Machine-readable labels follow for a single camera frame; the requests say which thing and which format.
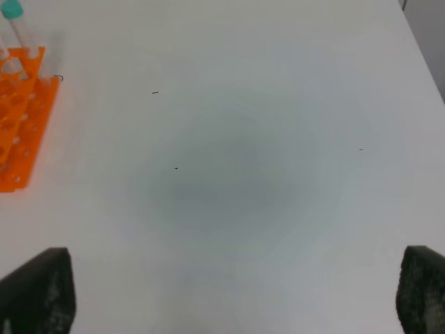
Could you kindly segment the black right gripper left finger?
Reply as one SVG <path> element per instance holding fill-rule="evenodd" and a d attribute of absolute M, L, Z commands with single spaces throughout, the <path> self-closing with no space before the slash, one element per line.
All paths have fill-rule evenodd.
<path fill-rule="evenodd" d="M 67 248 L 48 248 L 1 279 L 2 333 L 69 333 L 75 316 Z"/>

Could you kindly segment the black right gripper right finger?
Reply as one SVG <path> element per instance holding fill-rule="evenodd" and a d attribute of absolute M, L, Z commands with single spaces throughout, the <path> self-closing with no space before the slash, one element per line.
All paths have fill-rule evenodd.
<path fill-rule="evenodd" d="M 396 312 L 404 333 L 444 334 L 444 256 L 408 246 L 400 265 Z"/>

